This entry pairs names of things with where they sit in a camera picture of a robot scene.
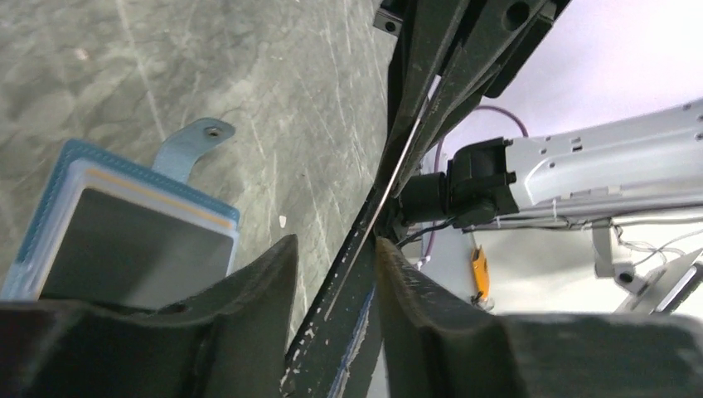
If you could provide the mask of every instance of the black metal frame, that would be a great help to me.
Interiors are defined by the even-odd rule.
[[[294,237],[207,291],[157,313],[61,301],[3,305],[0,332],[17,344],[0,344],[0,392],[259,397],[280,390],[310,398],[364,396],[381,348],[376,242],[405,237],[401,189],[428,148],[482,96],[502,92],[568,2],[383,3],[381,13],[395,21],[386,30],[399,35],[388,70],[388,139],[374,187],[284,363],[280,352],[297,266]],[[442,81],[421,115],[436,75]],[[95,358],[112,369],[92,366]]]
[[[373,296],[374,246],[379,237],[397,242],[405,236],[396,199],[400,190],[428,149],[482,96],[501,94],[568,3],[385,0],[381,4],[375,26],[399,37],[388,69],[388,140],[375,185],[288,350],[284,396],[365,396],[359,394],[366,394],[381,349]],[[437,75],[442,81],[428,110],[420,115]],[[403,159],[403,148],[420,116]],[[400,173],[392,182],[399,163]],[[391,198],[381,203],[391,183]],[[373,220],[379,206],[381,214]]]

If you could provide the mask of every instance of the scratched floor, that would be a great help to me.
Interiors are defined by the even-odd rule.
[[[242,211],[237,264],[300,239],[291,327],[371,185],[393,38],[375,0],[0,2],[0,280],[66,138],[149,165],[184,124],[235,138],[192,185]]]

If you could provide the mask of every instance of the purple cable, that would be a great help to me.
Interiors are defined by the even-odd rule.
[[[512,119],[515,124],[517,124],[517,127],[520,129],[520,133],[522,133],[522,137],[530,137],[530,135],[527,132],[527,127],[525,126],[524,123],[522,123],[522,120],[518,118],[515,114],[513,114],[511,111],[501,108],[500,106],[496,105],[479,105],[473,110],[492,110],[494,112],[498,112],[499,114],[504,114],[508,118]],[[439,171],[439,155],[442,153],[442,146],[444,145],[444,137],[440,138],[439,141],[437,142],[437,149],[434,152],[434,171],[433,172],[438,172]],[[434,234],[436,231],[432,231],[429,233],[429,240],[427,242],[427,250],[424,252],[423,258],[427,260],[429,255],[432,253],[432,247],[434,246]]]

